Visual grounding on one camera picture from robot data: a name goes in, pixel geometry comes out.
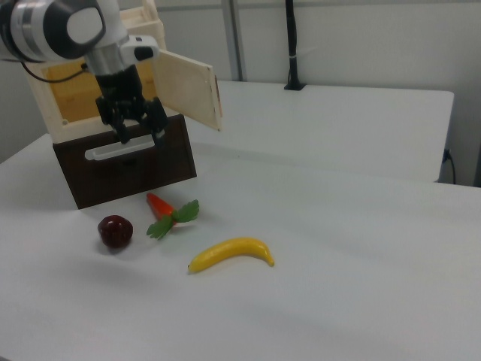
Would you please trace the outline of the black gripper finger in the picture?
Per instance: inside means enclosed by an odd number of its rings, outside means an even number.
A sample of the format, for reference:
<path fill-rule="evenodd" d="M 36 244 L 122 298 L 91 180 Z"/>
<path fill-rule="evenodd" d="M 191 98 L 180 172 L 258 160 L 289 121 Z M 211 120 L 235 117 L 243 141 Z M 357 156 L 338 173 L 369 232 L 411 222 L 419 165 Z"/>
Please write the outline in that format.
<path fill-rule="evenodd" d="M 122 144 L 128 143 L 130 135 L 124 124 L 123 114 L 117 104 L 108 101 L 106 98 L 97 98 L 95 103 L 103 124 L 112 128 Z"/>
<path fill-rule="evenodd" d="M 162 147 L 165 143 L 165 128 L 168 126 L 168 117 L 160 100 L 155 97 L 144 102 L 144 115 L 142 124 L 150 130 L 156 147 Z"/>

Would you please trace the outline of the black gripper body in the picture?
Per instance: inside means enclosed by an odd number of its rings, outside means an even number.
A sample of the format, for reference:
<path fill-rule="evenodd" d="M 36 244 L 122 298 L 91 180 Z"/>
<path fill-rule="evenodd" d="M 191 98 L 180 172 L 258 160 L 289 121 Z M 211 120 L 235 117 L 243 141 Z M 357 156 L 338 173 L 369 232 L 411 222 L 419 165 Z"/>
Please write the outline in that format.
<path fill-rule="evenodd" d="M 134 120 L 147 125 L 146 99 L 137 69 L 126 69 L 109 75 L 96 75 L 101 95 L 95 100 L 101 121 L 105 125 L 123 124 Z"/>

